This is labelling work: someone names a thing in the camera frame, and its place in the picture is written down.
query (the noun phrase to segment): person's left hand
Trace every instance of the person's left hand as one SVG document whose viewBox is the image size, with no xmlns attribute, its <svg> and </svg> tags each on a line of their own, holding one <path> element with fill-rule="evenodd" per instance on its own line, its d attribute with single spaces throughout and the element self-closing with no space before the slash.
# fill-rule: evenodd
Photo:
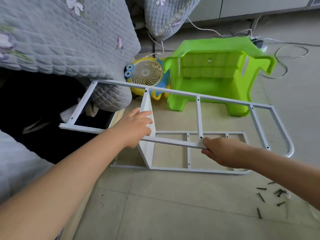
<svg viewBox="0 0 320 240">
<path fill-rule="evenodd" d="M 140 112 L 140 108 L 135 108 L 107 130 L 113 131 L 116 136 L 119 136 L 124 147 L 134 148 L 142 137 L 151 134 L 151 129 L 146 126 L 153 123 L 150 118 L 146 118 L 150 114 L 152 111 Z"/>
</svg>

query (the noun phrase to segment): green plastic stool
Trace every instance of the green plastic stool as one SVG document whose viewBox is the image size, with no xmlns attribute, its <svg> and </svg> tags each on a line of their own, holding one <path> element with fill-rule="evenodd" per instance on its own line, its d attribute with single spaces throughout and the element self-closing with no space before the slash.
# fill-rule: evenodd
<svg viewBox="0 0 320 240">
<path fill-rule="evenodd" d="M 172 89 L 250 102 L 250 90 L 259 70 L 270 75 L 276 62 L 274 56 L 264 55 L 249 37 L 213 38 L 184 40 L 163 61 L 163 69 L 164 72 L 170 69 Z M 187 101 L 195 98 L 170 94 L 168 106 L 183 111 Z M 247 106 L 225 104 L 230 116 L 249 114 Z"/>
</svg>

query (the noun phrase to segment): metal rack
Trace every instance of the metal rack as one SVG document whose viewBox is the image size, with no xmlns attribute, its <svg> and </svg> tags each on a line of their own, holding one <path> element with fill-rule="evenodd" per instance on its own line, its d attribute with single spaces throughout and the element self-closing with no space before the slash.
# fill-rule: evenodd
<svg viewBox="0 0 320 240">
<path fill-rule="evenodd" d="M 266 135 L 262 129 L 262 126 L 261 126 L 260 121 L 258 119 L 257 113 L 255 111 L 255 108 L 268 109 L 270 111 L 284 141 L 285 141 L 285 144 L 287 147 L 287 153 L 285 154 L 285 156 L 291 157 L 292 154 L 294 153 L 293 143 L 292 143 L 288 133 L 286 132 L 284 125 L 282 124 L 273 105 L 252 103 L 252 102 L 246 102 L 246 101 L 240 101 L 240 100 L 223 98 L 223 97 L 216 97 L 216 96 L 209 96 L 209 95 L 192 93 L 192 92 L 184 92 L 184 91 L 172 90 L 172 89 L 168 89 L 168 88 L 158 88 L 158 87 L 134 84 L 134 83 L 124 82 L 124 81 L 114 81 L 114 80 L 95 80 L 95 81 L 93 81 L 91 83 L 91 85 L 89 86 L 89 88 L 87 89 L 86 93 L 84 94 L 83 98 L 79 102 L 77 108 L 75 109 L 74 113 L 70 117 L 69 121 L 67 123 L 61 123 L 59 125 L 60 128 L 67 129 L 67 130 L 95 133 L 95 134 L 99 134 L 102 131 L 104 131 L 103 129 L 75 125 L 75 121 L 77 120 L 78 116 L 82 112 L 84 106 L 86 105 L 87 101 L 89 100 L 92 92 L 94 91 L 94 89 L 98 83 L 144 89 L 145 92 L 144 92 L 141 107 L 140 107 L 141 111 L 147 111 L 147 110 L 152 111 L 150 91 L 178 94 L 178 95 L 191 96 L 191 97 L 196 98 L 197 131 L 156 131 L 156 127 L 155 127 L 154 123 L 151 125 L 148 125 L 152 131 L 151 135 L 144 136 L 138 144 L 139 152 L 141 153 L 141 156 L 146 164 L 146 167 L 132 166 L 132 165 L 118 165 L 117 158 L 114 160 L 113 164 L 110 165 L 111 167 L 126 167 L 126 168 L 135 168 L 135 169 L 147 168 L 147 169 L 154 169 L 154 170 L 186 171 L 186 172 L 202 172 L 202 173 L 222 173 L 222 174 L 235 174 L 235 175 L 249 173 L 250 170 L 237 171 L 234 169 L 231 171 L 231 170 L 192 168 L 191 161 L 190 161 L 190 148 L 197 148 L 197 149 L 206 148 L 202 143 L 202 138 L 203 138 L 204 134 L 225 135 L 226 137 L 228 137 L 229 135 L 232 135 L 232 134 L 243 135 L 245 142 L 248 143 L 246 133 L 244 131 L 223 131 L 223 132 L 216 132 L 216 131 L 208 132 L 208 131 L 206 131 L 206 132 L 203 132 L 202 119 L 201 119 L 201 104 L 200 104 L 201 99 L 214 100 L 214 101 L 220 101 L 220 102 L 228 102 L 228 103 L 234 103 L 234 104 L 248 106 L 262 147 L 266 150 L 271 151 L 270 145 L 268 144 L 268 141 L 266 139 Z M 153 114 L 151 114 L 148 117 L 151 118 L 154 122 Z M 186 134 L 187 141 L 156 137 L 156 134 Z M 198 142 L 191 142 L 189 140 L 189 136 L 194 135 L 194 134 L 198 135 Z M 168 167 L 154 167 L 154 166 L 152 166 L 153 149 L 154 149 L 155 142 L 174 145 L 174 146 L 187 147 L 188 167 L 187 168 L 168 168 Z"/>
</svg>

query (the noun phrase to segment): white cabinet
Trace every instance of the white cabinet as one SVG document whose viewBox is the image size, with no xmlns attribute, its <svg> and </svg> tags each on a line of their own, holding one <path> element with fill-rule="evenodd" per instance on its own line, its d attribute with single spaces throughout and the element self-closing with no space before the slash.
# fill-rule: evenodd
<svg viewBox="0 0 320 240">
<path fill-rule="evenodd" d="M 191 22 L 218 19 L 220 16 L 222 0 L 201 0 L 194 8 L 189 18 Z"/>
<path fill-rule="evenodd" d="M 308 2 L 309 0 L 223 0 L 220 18 L 301 8 Z"/>
</svg>

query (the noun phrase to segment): tile floor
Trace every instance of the tile floor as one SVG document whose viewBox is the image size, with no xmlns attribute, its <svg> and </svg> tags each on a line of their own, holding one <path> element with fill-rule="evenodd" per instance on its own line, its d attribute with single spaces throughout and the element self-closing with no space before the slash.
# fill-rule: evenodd
<svg viewBox="0 0 320 240">
<path fill-rule="evenodd" d="M 215 28 L 229 34 L 248 27 L 248 22 L 238 22 Z M 320 12 L 302 12 L 263 18 L 254 33 L 277 40 L 319 44 L 319 27 Z M 211 37 L 215 34 L 210 31 L 181 30 L 163 44 L 174 50 L 184 39 Z M 148 39 L 141 39 L 141 46 L 144 51 L 152 49 Z M 269 45 L 267 53 L 274 53 L 278 47 Z M 283 55 L 302 52 L 291 48 L 284 50 Z M 136 59 L 147 54 L 150 52 L 140 53 Z M 165 52 L 158 57 L 170 54 Z M 283 58 L 288 74 L 275 80 L 259 76 L 251 91 L 254 102 L 276 107 L 295 145 L 293 159 L 315 166 L 320 166 L 319 56 L 320 47 L 310 48 L 303 58 Z M 273 76 L 282 72 L 277 67 Z M 140 102 L 134 100 L 129 108 L 139 106 Z M 193 102 L 187 103 L 183 112 L 169 111 L 163 99 L 152 102 L 157 130 L 197 130 Z M 250 117 L 229 117 L 222 104 L 202 103 L 201 106 L 205 131 L 246 131 L 250 144 L 260 146 Z M 285 153 L 271 116 L 265 111 L 258 111 L 258 115 L 271 148 Z M 181 140 L 182 136 L 170 138 Z M 195 167 L 221 168 L 202 157 L 198 150 L 192 151 L 192 158 Z M 122 151 L 119 163 L 143 165 L 135 149 Z M 185 167 L 185 163 L 185 148 L 156 144 L 154 166 Z M 226 176 L 108 167 L 95 185 L 74 239 L 319 239 L 320 223 L 313 218 L 306 202 L 293 195 L 286 220 L 286 207 L 276 206 L 283 198 L 272 194 L 279 186 L 267 185 L 268 182 L 254 172 Z M 261 192 L 266 203 L 256 195 L 256 187 L 268 188 Z M 263 219 L 258 218 L 257 207 Z"/>
</svg>

